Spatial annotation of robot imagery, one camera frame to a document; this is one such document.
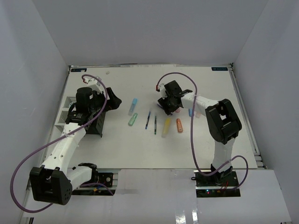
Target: cable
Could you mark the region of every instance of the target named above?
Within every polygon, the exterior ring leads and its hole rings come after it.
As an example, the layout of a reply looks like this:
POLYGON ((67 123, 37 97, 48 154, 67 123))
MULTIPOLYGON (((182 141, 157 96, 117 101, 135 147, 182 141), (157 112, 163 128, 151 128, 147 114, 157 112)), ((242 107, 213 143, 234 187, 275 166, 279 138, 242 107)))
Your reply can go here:
MULTIPOLYGON (((88 75, 88 74, 85 74, 85 75, 82 76, 83 81, 84 81, 84 77, 86 77, 86 76, 87 76, 87 77, 94 78, 94 79, 97 80, 99 83, 101 83, 101 85, 103 86, 103 88, 104 88, 104 90, 105 90, 105 101, 104 101, 104 104, 103 104, 102 108, 100 109, 99 113, 98 113, 93 119, 91 119, 90 121, 88 121, 86 124, 80 126, 79 128, 77 128, 77 129, 75 129, 75 130, 73 130, 73 131, 67 133, 67 135, 71 135, 71 134, 73 134, 73 133, 79 131, 80 129, 82 129, 82 128, 88 126, 89 124, 91 124, 94 120, 96 120, 96 119, 101 115, 101 113, 102 113, 103 110, 105 109, 105 106, 106 106, 106 103, 107 103, 108 92, 107 92, 107 89, 106 89, 105 85, 102 83, 102 81, 101 81, 100 79, 98 79, 97 77, 92 76, 92 75, 88 75)), ((33 152, 30 153, 28 156, 26 156, 26 157, 19 163, 19 165, 16 167, 16 169, 14 170, 14 173, 13 173, 13 175, 12 175, 12 177, 11 177, 11 180, 10 180, 10 195, 11 195, 11 198, 13 199, 14 203, 16 204, 16 206, 18 206, 18 207, 19 207, 21 210, 23 210, 24 212, 27 212, 27 213, 38 213, 38 212, 43 211, 43 210, 47 209, 48 207, 50 207, 50 206, 52 205, 52 203, 50 203, 50 204, 48 204, 47 206, 43 207, 42 209, 38 209, 38 210, 29 210, 29 209, 24 208, 24 207, 18 202, 18 200, 16 199, 16 197, 15 197, 15 195, 14 195, 14 179, 15 179, 15 176, 16 176, 18 170, 20 169, 21 165, 23 165, 23 163, 24 163, 27 159, 29 159, 31 156, 33 156, 34 154, 36 154, 36 153, 38 153, 39 151, 43 150, 44 148, 46 148, 46 147, 48 147, 48 146, 50 146, 50 145, 52 145, 52 144, 54 144, 54 143, 56 143, 56 142, 58 142, 58 141, 64 139, 64 138, 66 138, 67 135, 63 135, 63 136, 59 137, 58 139, 56 139, 56 140, 54 140, 54 141, 52 141, 52 142, 49 142, 48 144, 46 144, 46 145, 44 145, 44 146, 38 148, 37 150, 33 151, 33 152)))
POLYGON ((102 183, 86 183, 86 184, 82 184, 80 187, 89 187, 89 186, 94 186, 94 185, 100 185, 100 186, 106 188, 107 191, 108 191, 112 196, 114 195, 114 193, 113 193, 113 192, 112 192, 106 185, 104 185, 104 184, 102 184, 102 183))
MULTIPOLYGON (((157 90, 158 87, 159 87, 159 83, 160 83, 160 81, 161 81, 165 76, 172 75, 172 74, 179 74, 179 75, 185 76, 186 78, 188 78, 188 79, 193 83, 193 85, 194 85, 194 87, 195 87, 195 95, 194 95, 194 101, 193 101, 192 111, 195 111, 196 97, 197 97, 197 85, 196 85, 196 83, 195 83, 189 76, 185 75, 184 73, 181 73, 181 72, 170 72, 170 73, 167 73, 167 74, 163 75, 163 76, 159 79, 159 81, 158 81, 158 83, 157 83, 157 85, 156 85, 156 90, 157 90)), ((196 166, 196 169, 198 170, 198 172, 199 172, 201 175, 203 175, 203 176, 212 176, 212 175, 216 174, 222 167, 224 167, 226 164, 228 164, 229 161, 226 161, 226 162, 223 163, 219 168, 217 168, 215 171, 213 171, 213 172, 211 172, 211 173, 209 173, 209 174, 205 174, 205 173, 203 173, 203 172, 200 170, 200 168, 199 168, 199 166, 198 166, 198 164, 197 164, 197 161, 196 161, 196 156, 195 156, 195 151, 194 151, 194 143, 193 143, 193 119, 194 119, 194 113, 192 113, 192 116, 191 116, 191 131, 190 131, 191 150, 192 150, 192 156, 193 156, 194 164, 195 164, 195 166, 196 166)), ((247 162, 247 160, 245 159, 245 157, 243 157, 243 156, 241 156, 241 155, 236 155, 236 156, 234 156, 234 157, 231 159, 231 161, 235 160, 235 159, 238 158, 238 157, 244 159, 244 161, 245 161, 245 163, 246 163, 246 173, 245 173, 244 179, 241 181, 241 183, 239 183, 238 186, 236 186, 235 188, 232 188, 231 190, 234 190, 234 189, 237 189, 238 187, 240 187, 240 186, 244 183, 245 179, 247 178, 247 174, 248 174, 248 169, 249 169, 249 167, 248 167, 248 162, 247 162)))

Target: orange marker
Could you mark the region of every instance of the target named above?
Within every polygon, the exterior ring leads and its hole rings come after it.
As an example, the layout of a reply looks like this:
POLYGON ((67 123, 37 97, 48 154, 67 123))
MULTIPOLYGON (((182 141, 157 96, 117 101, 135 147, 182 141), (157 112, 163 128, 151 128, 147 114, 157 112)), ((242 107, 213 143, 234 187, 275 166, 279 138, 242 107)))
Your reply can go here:
POLYGON ((177 122, 178 133, 182 133, 182 132, 183 132, 183 126, 182 126, 181 119, 178 118, 178 119, 176 120, 176 122, 177 122))

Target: white table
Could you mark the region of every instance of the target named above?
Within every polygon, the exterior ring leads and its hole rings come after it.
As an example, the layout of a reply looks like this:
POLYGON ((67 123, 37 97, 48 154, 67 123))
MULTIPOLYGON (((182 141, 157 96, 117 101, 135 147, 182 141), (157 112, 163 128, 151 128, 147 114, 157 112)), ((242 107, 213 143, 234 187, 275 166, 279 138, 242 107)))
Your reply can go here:
MULTIPOLYGON (((245 126, 244 118, 237 100, 229 71, 212 71, 211 67, 185 67, 177 65, 136 65, 114 68, 87 68, 87 72, 71 72, 64 90, 56 125, 59 125, 61 113, 67 97, 75 97, 76 90, 83 87, 81 76, 91 74, 99 76, 106 87, 111 87, 115 95, 122 100, 117 110, 106 113, 103 138, 86 135, 76 149, 70 167, 82 162, 91 162, 99 168, 195 168, 190 145, 190 120, 188 109, 174 113, 169 134, 161 137, 166 115, 157 107, 160 94, 155 91, 159 78, 168 72, 183 72, 197 84, 199 94, 215 100, 229 99, 242 123, 242 130, 236 138, 233 156, 242 155, 248 160, 250 168, 257 168, 253 154, 253 144, 245 126), (133 126, 128 126, 128 111, 133 98, 138 98, 134 112, 138 117, 133 126), (145 123, 152 108, 148 129, 145 123), (154 116, 157 113, 157 135, 154 135, 154 116), (180 118, 184 132, 179 134, 175 119, 180 118)), ((180 75, 170 75, 162 80, 168 83, 176 80, 182 90, 194 90, 192 83, 180 75)), ((56 127, 51 140, 61 134, 56 127)), ((194 145, 197 162, 201 168, 210 168, 214 157, 214 140, 211 137, 204 116, 194 118, 194 145)), ((234 168, 245 168, 241 159, 232 162, 234 168)))

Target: black label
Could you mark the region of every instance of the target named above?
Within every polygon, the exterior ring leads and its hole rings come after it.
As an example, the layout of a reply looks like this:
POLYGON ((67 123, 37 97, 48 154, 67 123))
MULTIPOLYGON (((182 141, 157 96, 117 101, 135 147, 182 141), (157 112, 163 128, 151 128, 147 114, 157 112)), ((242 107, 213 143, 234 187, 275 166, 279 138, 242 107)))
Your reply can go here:
POLYGON ((212 67, 212 71, 228 71, 227 67, 212 67))
POLYGON ((87 69, 71 69, 71 72, 86 72, 87 69))

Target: gray wall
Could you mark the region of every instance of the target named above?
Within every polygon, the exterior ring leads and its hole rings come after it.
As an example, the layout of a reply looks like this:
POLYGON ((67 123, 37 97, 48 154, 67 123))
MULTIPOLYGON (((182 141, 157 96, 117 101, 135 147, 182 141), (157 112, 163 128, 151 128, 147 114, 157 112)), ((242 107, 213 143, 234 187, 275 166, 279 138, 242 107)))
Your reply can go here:
POLYGON ((33 0, 68 65, 234 62, 267 0, 33 0))
POLYGON ((270 0, 235 63, 249 120, 268 168, 299 223, 299 2, 270 0))
MULTIPOLYGON (((31 0, 1 0, 0 30, 0 222, 14 224, 21 210, 9 194, 11 175, 48 139, 67 66, 31 0)), ((30 159, 17 175, 14 189, 21 203, 38 160, 30 159)))

